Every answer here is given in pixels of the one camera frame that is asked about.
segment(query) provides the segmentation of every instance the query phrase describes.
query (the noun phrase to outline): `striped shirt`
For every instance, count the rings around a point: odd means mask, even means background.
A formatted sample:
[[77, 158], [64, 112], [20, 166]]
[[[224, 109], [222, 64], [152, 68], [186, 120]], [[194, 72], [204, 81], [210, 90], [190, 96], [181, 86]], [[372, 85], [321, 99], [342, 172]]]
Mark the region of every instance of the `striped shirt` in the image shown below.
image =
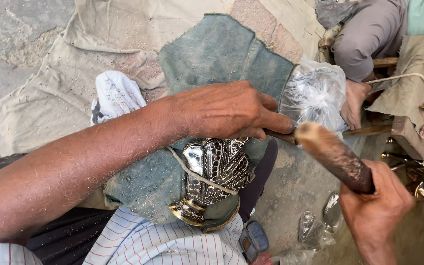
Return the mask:
[[[237, 242], [243, 221], [237, 216], [223, 228], [203, 234], [183, 221], [155, 225], [118, 208], [97, 239], [84, 265], [247, 265]], [[40, 265], [32, 252], [15, 244], [0, 244], [0, 262]]]

